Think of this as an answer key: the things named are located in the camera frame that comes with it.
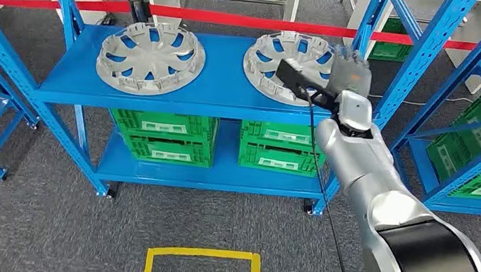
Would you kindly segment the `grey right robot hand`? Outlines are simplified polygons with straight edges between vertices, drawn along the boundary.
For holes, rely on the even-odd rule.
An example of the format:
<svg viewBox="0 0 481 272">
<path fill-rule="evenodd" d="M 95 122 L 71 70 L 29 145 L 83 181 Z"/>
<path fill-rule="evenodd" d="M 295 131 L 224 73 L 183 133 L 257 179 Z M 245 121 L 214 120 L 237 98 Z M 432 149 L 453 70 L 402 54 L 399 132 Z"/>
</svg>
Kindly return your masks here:
<svg viewBox="0 0 481 272">
<path fill-rule="evenodd" d="M 372 80 L 369 62 L 349 46 L 337 44 L 334 51 L 326 89 L 336 95 L 347 90 L 367 98 Z"/>
</svg>

